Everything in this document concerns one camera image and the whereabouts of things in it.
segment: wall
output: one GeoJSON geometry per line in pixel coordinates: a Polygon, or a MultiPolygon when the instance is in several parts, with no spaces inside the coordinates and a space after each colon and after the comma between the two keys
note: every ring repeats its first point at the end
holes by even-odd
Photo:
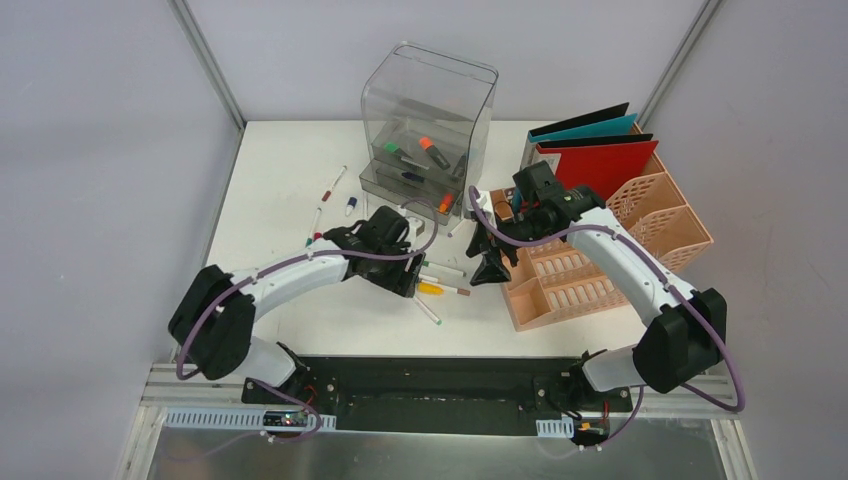
{"type": "Polygon", "coordinates": [[[248,120],[361,118],[362,87],[401,40],[495,66],[495,118],[635,111],[701,3],[189,1],[248,120]]]}
{"type": "Polygon", "coordinates": [[[726,2],[650,130],[716,245],[760,478],[846,478],[844,0],[726,2]]]}
{"type": "Polygon", "coordinates": [[[111,478],[237,132],[164,0],[3,2],[0,65],[0,478],[111,478]]]}

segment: metal vent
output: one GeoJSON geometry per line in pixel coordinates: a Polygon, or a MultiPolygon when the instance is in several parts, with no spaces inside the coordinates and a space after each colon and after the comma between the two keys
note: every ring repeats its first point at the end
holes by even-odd
{"type": "Polygon", "coordinates": [[[536,420],[536,434],[545,438],[573,438],[574,420],[566,416],[561,420],[536,420]]]}
{"type": "MultiPolygon", "coordinates": [[[[265,410],[251,408],[169,408],[165,426],[171,428],[199,428],[210,430],[267,430],[269,432],[297,432],[315,427],[315,417],[310,416],[306,428],[271,427],[263,425],[265,410]]],[[[335,430],[336,417],[321,415],[321,431],[335,430]]]]}

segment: yellow object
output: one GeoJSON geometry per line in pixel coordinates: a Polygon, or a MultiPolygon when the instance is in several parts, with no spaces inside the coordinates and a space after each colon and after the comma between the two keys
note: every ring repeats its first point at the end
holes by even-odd
{"type": "Polygon", "coordinates": [[[418,284],[418,291],[427,295],[441,295],[445,291],[441,287],[430,285],[429,283],[421,282],[418,284]]]}

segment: transparent plastic container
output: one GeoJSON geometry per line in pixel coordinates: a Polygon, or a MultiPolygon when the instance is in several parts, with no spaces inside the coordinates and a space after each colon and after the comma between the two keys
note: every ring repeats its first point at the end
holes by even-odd
{"type": "MultiPolygon", "coordinates": [[[[393,48],[362,91],[371,156],[362,189],[395,203],[423,196],[444,205],[442,225],[461,216],[463,193],[483,171],[497,79],[493,67],[421,45],[393,48]]],[[[410,210],[430,217],[424,206],[410,210]]]]}

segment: tabletop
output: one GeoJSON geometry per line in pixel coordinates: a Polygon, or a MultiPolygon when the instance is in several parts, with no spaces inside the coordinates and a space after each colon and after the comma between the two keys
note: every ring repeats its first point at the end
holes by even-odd
{"type": "MultiPolygon", "coordinates": [[[[492,122],[479,187],[512,186],[527,130],[543,122],[492,122]]],[[[304,248],[315,208],[318,231],[362,218],[359,174],[368,165],[360,121],[249,122],[212,241],[209,264],[224,271],[255,267],[304,248]],[[326,203],[321,196],[342,165],[348,170],[326,203]],[[348,198],[359,202],[345,217],[348,198]]],[[[383,204],[368,197],[369,211],[383,204]]],[[[427,221],[426,238],[432,228],[427,221]]],[[[426,259],[467,272],[451,276],[423,268],[456,287],[480,259],[465,257],[472,228],[453,238],[440,229],[426,259]]],[[[576,356],[636,343],[645,331],[630,306],[518,333],[497,285],[471,288],[471,296],[420,295],[442,319],[435,325],[407,298],[361,278],[308,292],[265,315],[255,335],[303,355],[548,357],[576,356]]]]}

